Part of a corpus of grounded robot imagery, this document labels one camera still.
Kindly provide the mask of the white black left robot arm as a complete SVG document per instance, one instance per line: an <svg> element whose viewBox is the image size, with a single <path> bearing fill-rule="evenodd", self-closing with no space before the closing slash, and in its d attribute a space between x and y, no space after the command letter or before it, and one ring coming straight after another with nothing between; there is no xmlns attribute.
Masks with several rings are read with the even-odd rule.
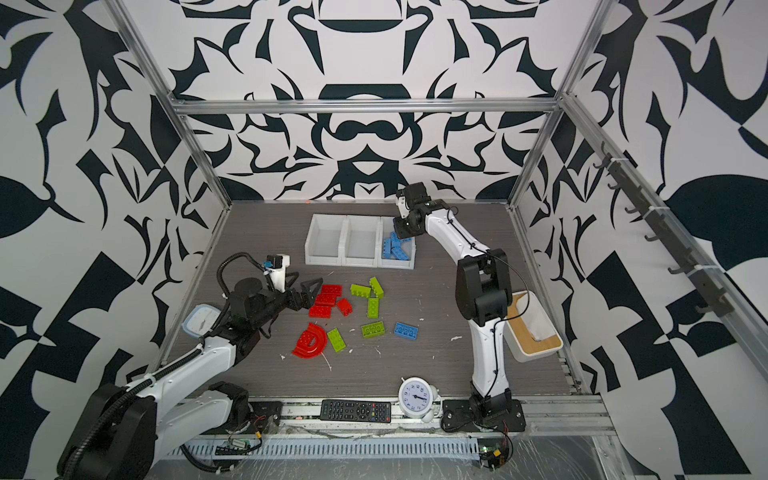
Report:
<svg viewBox="0 0 768 480"><path fill-rule="evenodd" d="M278 290L257 278L239 281L188 353L90 396L58 460L59 478L143 479L158 460L199 434L227 423L240 426L248 411L243 388L219 382L195 399L190 394L246 358L263 326L282 311L310 309L322 285L316 278Z"/></svg>

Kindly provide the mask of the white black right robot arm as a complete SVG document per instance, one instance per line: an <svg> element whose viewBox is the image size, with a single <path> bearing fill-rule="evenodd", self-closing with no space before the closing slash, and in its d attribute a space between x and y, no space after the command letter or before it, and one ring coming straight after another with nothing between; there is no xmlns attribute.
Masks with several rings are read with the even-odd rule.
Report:
<svg viewBox="0 0 768 480"><path fill-rule="evenodd" d="M473 354L468 421L500 430L514 415L504 361L504 326L513 303L507 255L476 239L446 202L431 198L423 183L396 193L394 232L401 240L427 234L456 264L455 300L468 321Z"/></svg>

